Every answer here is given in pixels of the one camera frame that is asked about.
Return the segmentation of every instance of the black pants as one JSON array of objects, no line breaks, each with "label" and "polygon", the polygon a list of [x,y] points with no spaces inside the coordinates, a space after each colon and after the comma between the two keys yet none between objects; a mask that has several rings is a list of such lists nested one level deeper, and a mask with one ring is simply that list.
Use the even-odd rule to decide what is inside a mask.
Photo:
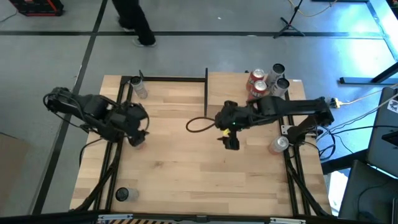
[{"label": "black pants", "polygon": [[138,0],[112,0],[119,14],[119,24],[123,28],[134,29],[139,42],[143,45],[155,43],[155,36],[149,28],[145,14]]}]

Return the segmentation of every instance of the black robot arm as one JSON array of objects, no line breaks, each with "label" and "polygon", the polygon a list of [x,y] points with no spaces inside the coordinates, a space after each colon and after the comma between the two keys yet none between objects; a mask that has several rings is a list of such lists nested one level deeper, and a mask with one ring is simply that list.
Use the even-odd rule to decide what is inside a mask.
[{"label": "black robot arm", "polygon": [[238,150],[236,132],[253,126],[270,124],[287,115],[309,115],[298,126],[287,130],[289,143],[296,144],[315,126],[328,126],[334,122],[333,115],[324,97],[316,100],[285,101],[277,96],[264,96],[247,102],[245,107],[225,101],[224,107],[215,117],[215,126],[222,131],[228,129],[228,137],[219,138],[225,148]]},{"label": "black robot arm", "polygon": [[132,146],[138,146],[148,134],[138,130],[141,120],[148,118],[141,104],[125,101],[119,105],[105,96],[80,96],[57,87],[44,96],[44,105],[53,113],[76,116],[84,121],[83,130],[96,132],[109,142],[128,137]]}]

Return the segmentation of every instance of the silver can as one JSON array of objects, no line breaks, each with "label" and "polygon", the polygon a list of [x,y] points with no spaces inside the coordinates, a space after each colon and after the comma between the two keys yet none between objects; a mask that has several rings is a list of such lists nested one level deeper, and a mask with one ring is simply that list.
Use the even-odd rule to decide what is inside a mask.
[{"label": "silver can", "polygon": [[286,78],[279,78],[275,85],[273,85],[270,89],[271,96],[279,96],[282,97],[290,86],[289,81]]},{"label": "silver can", "polygon": [[285,136],[275,138],[268,147],[271,154],[278,154],[289,147],[289,140]]},{"label": "silver can", "polygon": [[271,71],[269,72],[266,78],[267,86],[273,86],[278,78],[282,78],[285,74],[285,67],[282,64],[275,64],[272,66]]},{"label": "silver can", "polygon": [[119,202],[135,202],[138,199],[139,193],[137,189],[130,189],[126,187],[119,188],[115,197]]},{"label": "silver can", "polygon": [[132,89],[137,93],[137,96],[140,99],[145,99],[148,97],[148,92],[145,89],[144,82],[140,77],[132,77],[130,80],[130,84],[132,85]]}]

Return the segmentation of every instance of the gray concrete floor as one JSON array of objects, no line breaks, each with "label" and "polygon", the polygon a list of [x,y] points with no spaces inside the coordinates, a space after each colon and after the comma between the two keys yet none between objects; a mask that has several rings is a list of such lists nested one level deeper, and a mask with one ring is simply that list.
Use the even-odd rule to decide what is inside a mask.
[{"label": "gray concrete floor", "polygon": [[[386,32],[398,46],[398,35],[393,31],[398,21],[386,8],[387,3],[371,2]],[[62,17],[18,14],[0,23],[0,31],[93,29],[100,0],[63,3],[66,13]],[[327,5],[304,0],[302,11],[313,14]],[[292,14],[288,0],[148,0],[142,2],[142,7],[154,31],[277,32],[282,28],[279,17],[289,18]],[[8,1],[1,1],[0,20],[14,10]],[[120,31],[116,17],[109,1],[99,30]],[[379,32],[364,3],[336,3],[316,17],[299,14],[294,25],[304,32]],[[153,76],[203,77],[206,67],[217,72],[242,72],[256,67],[269,69],[274,63],[283,63],[289,78],[303,80],[308,99],[326,96],[351,101],[382,86],[341,86],[337,82],[339,77],[373,77],[395,62],[382,38],[158,36],[158,46],[151,49],[134,47],[131,38],[96,38],[81,94],[97,94],[104,75],[135,75],[139,69]],[[0,35],[0,103],[3,105],[0,132],[33,146],[2,215],[30,212],[60,124],[57,117],[46,111],[41,99],[53,87],[73,87],[88,39],[88,36]],[[378,101],[376,94],[334,110],[336,124],[373,109]],[[368,116],[351,126],[371,125],[373,120],[374,115]],[[368,136],[370,130],[341,135],[352,151],[366,148]],[[78,173],[78,153],[86,137],[83,131],[68,129],[43,212],[68,210]],[[329,144],[327,139],[319,142],[320,147]],[[346,154],[349,152],[338,142],[333,158]]]}]

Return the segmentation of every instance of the wooden table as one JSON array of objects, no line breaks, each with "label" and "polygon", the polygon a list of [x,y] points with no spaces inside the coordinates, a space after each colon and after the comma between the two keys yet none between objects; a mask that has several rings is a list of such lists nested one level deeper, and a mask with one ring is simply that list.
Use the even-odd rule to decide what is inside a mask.
[{"label": "wooden table", "polygon": [[[116,100],[121,77],[104,77],[100,94]],[[226,150],[219,129],[189,133],[189,119],[203,116],[208,95],[208,116],[219,111],[225,100],[245,105],[247,73],[210,73],[208,93],[200,82],[146,82],[149,96],[133,102],[144,105],[150,116],[150,134],[139,149],[123,144],[116,189],[135,188],[136,202],[113,200],[114,212],[172,213],[207,215],[292,215],[287,174],[282,155],[269,154],[266,147],[279,135],[279,124],[245,129],[238,133],[241,149]],[[291,100],[305,99],[300,80],[291,80]],[[299,124],[303,117],[295,117]],[[190,126],[200,129],[211,121],[198,120]],[[88,142],[97,139],[88,136]],[[75,208],[96,185],[100,176],[106,142],[85,149],[70,207]],[[318,151],[300,147],[305,181],[317,202],[330,213]],[[296,187],[299,210],[302,200]],[[104,207],[106,193],[101,207]]]}]

